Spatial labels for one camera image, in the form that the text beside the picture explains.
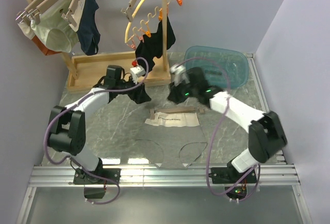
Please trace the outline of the grey and cream underwear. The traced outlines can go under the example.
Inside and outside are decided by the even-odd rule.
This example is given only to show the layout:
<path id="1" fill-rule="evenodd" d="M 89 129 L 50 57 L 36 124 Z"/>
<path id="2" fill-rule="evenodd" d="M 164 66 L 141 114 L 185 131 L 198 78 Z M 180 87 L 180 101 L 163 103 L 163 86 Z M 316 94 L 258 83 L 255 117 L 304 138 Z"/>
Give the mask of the grey and cream underwear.
<path id="1" fill-rule="evenodd" d="M 136 142 L 146 159 L 160 169 L 187 168 L 208 145 L 196 113 L 156 113 L 145 120 Z"/>

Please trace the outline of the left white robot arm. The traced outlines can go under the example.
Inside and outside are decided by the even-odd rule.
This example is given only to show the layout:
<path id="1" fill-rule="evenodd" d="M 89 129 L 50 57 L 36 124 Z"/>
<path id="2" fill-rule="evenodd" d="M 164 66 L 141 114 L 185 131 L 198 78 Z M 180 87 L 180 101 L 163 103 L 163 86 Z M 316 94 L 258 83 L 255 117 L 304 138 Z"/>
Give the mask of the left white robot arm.
<path id="1" fill-rule="evenodd" d="M 126 72 L 122 67 L 109 65 L 106 74 L 86 95 L 65 107 L 55 106 L 44 135 L 45 156 L 50 156 L 49 148 L 65 153 L 64 159 L 74 162 L 91 183 L 106 180 L 101 158 L 85 146 L 86 120 L 118 95 L 127 95 L 136 104 L 151 101 L 145 84 L 138 81 L 140 77 L 146 78 L 147 73 L 147 69 L 136 65 L 130 68 L 129 78 L 125 79 Z"/>

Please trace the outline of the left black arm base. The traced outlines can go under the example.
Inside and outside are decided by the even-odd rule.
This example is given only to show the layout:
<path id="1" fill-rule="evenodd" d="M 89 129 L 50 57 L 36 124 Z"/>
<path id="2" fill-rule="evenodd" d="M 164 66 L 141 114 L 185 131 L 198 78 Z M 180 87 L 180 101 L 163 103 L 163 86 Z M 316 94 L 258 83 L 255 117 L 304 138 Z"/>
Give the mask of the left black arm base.
<path id="1" fill-rule="evenodd" d="M 118 198 L 121 191 L 119 186 L 120 176 L 121 169 L 119 168 L 101 169 L 97 172 L 77 168 L 75 169 L 73 185 L 83 186 L 84 197 L 87 201 L 101 205 L 102 202 L 95 202 L 95 200 L 102 200 L 106 196 L 106 193 L 110 193 L 110 190 L 107 189 L 110 186 L 117 188 L 117 192 L 111 200 L 107 200 L 103 204 L 113 202 Z"/>

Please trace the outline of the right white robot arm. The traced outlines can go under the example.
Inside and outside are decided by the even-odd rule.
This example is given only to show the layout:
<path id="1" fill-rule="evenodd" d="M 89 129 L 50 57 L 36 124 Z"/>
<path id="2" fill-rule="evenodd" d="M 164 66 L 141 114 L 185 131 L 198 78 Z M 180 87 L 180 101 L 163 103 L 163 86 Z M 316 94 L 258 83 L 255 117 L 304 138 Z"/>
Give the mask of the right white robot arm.
<path id="1" fill-rule="evenodd" d="M 199 67 L 187 70 L 183 65 L 174 65 L 170 72 L 174 80 L 169 85 L 169 101 L 178 104 L 187 98 L 196 98 L 199 103 L 231 119 L 247 132 L 247 148 L 227 164 L 227 176 L 231 181 L 240 182 L 247 170 L 265 163 L 287 145 L 277 113 L 252 108 L 224 89 L 212 86 Z"/>

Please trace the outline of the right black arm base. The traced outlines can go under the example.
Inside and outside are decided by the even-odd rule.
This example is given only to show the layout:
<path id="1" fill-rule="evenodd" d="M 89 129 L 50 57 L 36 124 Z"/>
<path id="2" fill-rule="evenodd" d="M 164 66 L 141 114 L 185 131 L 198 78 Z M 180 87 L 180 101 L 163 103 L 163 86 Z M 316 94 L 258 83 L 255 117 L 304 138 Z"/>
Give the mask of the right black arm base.
<path id="1" fill-rule="evenodd" d="M 213 191 L 210 181 L 207 180 L 208 188 L 215 196 L 226 196 L 229 201 L 240 203 L 248 199 L 254 192 L 258 191 L 260 181 L 260 165 L 239 173 L 235 168 L 212 167 L 208 177 L 212 185 L 229 185 L 224 187 L 224 191 L 218 193 Z"/>

